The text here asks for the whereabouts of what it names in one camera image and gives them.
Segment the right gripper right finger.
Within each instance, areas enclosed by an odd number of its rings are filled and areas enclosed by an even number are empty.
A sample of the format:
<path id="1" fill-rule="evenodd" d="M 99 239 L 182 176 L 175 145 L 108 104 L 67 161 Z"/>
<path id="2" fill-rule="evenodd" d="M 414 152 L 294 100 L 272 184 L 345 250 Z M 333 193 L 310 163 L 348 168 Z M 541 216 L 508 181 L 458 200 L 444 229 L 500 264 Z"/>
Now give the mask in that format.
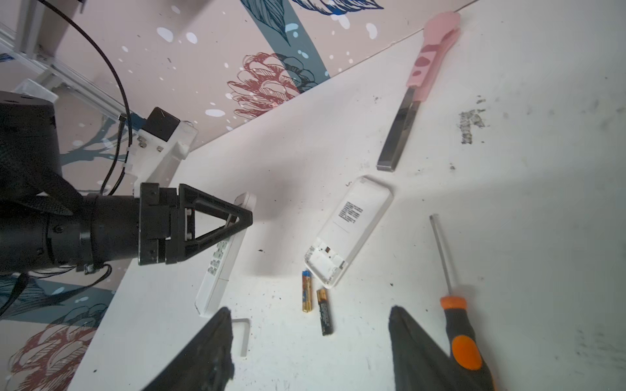
<path id="1" fill-rule="evenodd" d="M 397 390 L 481 390 L 403 307 L 389 317 Z"/>

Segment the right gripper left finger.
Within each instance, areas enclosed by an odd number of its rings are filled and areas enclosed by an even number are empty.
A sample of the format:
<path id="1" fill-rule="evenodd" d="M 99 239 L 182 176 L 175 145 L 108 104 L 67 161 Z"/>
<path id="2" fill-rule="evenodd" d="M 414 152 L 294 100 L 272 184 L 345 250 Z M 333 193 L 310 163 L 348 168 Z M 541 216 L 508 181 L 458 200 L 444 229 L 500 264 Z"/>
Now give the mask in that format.
<path id="1" fill-rule="evenodd" d="M 232 342 L 231 311 L 223 307 L 145 389 L 224 391 L 235 374 Z"/>

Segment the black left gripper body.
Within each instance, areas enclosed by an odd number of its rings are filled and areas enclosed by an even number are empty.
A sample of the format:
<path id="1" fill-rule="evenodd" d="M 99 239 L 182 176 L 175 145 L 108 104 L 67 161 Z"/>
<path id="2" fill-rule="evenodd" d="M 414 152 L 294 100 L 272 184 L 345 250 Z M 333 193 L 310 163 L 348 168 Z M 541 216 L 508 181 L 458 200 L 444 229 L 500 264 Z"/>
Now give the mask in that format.
<path id="1" fill-rule="evenodd" d="M 139 265 L 179 261 L 179 196 L 158 183 L 140 185 Z"/>

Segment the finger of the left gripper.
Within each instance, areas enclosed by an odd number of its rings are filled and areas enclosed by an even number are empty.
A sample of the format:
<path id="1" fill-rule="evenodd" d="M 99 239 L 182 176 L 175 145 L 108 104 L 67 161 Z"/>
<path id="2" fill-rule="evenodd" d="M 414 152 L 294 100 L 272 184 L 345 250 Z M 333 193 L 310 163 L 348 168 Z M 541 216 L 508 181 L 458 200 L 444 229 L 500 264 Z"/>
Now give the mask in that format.
<path id="1" fill-rule="evenodd" d="M 253 213 L 187 184 L 179 185 L 177 261 L 184 262 L 253 224 Z"/>

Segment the white battery cover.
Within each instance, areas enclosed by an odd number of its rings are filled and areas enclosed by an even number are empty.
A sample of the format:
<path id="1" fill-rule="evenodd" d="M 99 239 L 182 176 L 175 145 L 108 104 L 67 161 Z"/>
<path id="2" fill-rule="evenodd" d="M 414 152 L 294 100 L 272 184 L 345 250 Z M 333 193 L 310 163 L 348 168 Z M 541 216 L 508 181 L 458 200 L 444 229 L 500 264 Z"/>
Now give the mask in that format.
<path id="1" fill-rule="evenodd" d="M 233 335 L 231 354 L 234 357 L 245 358 L 249 351 L 250 320 L 233 319 L 231 328 Z"/>

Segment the orange black screwdriver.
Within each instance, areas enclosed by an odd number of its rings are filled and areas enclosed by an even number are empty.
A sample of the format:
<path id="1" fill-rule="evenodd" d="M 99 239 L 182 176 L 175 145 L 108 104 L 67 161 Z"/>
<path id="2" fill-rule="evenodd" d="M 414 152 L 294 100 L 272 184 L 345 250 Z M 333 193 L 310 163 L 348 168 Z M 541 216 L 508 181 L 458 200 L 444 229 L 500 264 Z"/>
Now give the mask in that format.
<path id="1" fill-rule="evenodd" d="M 450 357 L 456 369 L 469 376 L 481 390 L 495 390 L 492 372 L 478 347 L 476 333 L 469 319 L 467 301 L 465 298 L 453 294 L 443 241 L 438 229 L 437 215 L 432 214 L 429 219 L 448 290 L 448 295 L 440 299 L 440 306 L 446 319 Z"/>

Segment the white remote control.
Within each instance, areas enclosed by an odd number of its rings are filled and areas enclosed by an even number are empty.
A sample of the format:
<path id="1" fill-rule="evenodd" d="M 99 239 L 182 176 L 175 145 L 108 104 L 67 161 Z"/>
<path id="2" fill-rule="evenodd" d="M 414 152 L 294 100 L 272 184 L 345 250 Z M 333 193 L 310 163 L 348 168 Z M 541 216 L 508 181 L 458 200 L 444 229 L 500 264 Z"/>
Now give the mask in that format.
<path id="1" fill-rule="evenodd" d="M 202 318 L 211 318 L 220 308 L 246 229 L 215 244 L 210 264 L 198 290 L 194 306 Z"/>
<path id="2" fill-rule="evenodd" d="M 356 179 L 304 256 L 306 268 L 322 285 L 337 285 L 394 196 L 389 187 L 365 176 Z"/>

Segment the battery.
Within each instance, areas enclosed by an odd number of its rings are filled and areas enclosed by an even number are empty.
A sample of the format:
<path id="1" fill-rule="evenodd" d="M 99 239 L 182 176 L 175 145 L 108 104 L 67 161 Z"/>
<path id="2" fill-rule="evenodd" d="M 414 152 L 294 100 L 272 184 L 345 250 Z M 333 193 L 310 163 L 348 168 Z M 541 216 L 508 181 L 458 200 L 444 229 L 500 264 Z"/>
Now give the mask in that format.
<path id="1" fill-rule="evenodd" d="M 302 273 L 302 283 L 303 283 L 303 299 L 302 299 L 302 310 L 304 313 L 309 313 L 312 311 L 312 280 L 311 280 L 311 272 L 309 270 L 305 270 Z"/>
<path id="2" fill-rule="evenodd" d="M 325 288 L 316 291 L 318 306 L 320 309 L 321 331 L 324 337 L 334 333 L 334 327 L 329 306 L 329 296 Z"/>

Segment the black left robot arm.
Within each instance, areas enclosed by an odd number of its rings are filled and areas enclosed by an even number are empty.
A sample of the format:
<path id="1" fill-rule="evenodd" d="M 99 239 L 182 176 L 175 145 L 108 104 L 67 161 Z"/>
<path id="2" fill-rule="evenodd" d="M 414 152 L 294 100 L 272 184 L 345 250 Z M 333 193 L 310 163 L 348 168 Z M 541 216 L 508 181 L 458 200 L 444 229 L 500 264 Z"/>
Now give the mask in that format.
<path id="1" fill-rule="evenodd" d="M 138 196 L 80 194 L 60 169 L 55 109 L 1 94 L 1 272 L 16 275 L 2 316 L 57 306 L 70 293 L 20 302 L 36 271 L 110 273 L 114 261 L 187 261 L 252 225 L 251 211 L 182 184 L 144 182 Z"/>

